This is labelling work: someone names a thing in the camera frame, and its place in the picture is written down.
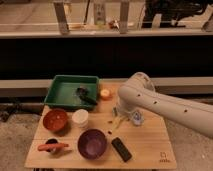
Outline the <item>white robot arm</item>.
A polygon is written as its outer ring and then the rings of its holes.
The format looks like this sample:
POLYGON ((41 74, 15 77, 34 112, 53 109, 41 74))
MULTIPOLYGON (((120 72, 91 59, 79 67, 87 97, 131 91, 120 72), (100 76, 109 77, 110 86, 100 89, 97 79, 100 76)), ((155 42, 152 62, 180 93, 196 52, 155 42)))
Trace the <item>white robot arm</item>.
POLYGON ((121 114, 132 115, 141 107, 213 139, 213 105, 158 93, 143 72, 133 74, 117 93, 121 114))

